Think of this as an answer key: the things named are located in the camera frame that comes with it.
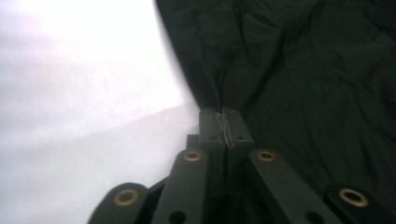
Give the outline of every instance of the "wrinkled fabric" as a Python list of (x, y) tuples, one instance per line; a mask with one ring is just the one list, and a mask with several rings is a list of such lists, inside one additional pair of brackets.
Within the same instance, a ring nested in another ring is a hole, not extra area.
[(242, 112), (319, 192), (396, 213), (396, 42), (363, 0), (158, 0), (200, 107)]

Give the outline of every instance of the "white wall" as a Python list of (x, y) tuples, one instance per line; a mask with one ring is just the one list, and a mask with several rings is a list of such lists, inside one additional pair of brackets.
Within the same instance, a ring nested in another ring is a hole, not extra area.
[(86, 223), (197, 125), (153, 1), (0, 2), (0, 223)]

